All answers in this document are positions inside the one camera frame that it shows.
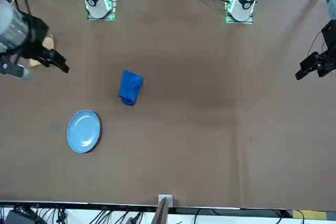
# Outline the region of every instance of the brown table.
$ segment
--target brown table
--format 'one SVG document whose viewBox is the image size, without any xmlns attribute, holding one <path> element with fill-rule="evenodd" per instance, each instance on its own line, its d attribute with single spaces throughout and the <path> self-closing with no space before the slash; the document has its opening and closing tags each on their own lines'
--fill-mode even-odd
<svg viewBox="0 0 336 224">
<path fill-rule="evenodd" d="M 1 199 L 335 210 L 336 76 L 295 80 L 326 4 L 257 1 L 254 25 L 227 25 L 213 0 L 118 0 L 113 22 L 29 0 L 71 69 L 1 76 Z M 135 106 L 124 69 L 144 77 Z M 84 155 L 66 138 L 82 109 L 102 124 Z"/>
</svg>

